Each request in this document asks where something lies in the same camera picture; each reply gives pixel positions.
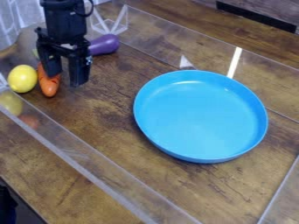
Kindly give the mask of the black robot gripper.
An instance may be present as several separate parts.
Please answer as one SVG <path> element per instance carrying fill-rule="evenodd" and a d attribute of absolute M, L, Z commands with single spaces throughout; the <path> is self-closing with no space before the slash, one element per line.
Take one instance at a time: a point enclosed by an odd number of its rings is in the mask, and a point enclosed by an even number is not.
<path fill-rule="evenodd" d="M 46 27 L 38 27 L 37 49 L 50 77 L 62 72 L 62 56 L 69 57 L 70 85 L 77 88 L 90 80 L 93 56 L 87 35 L 85 0 L 41 0 Z"/>

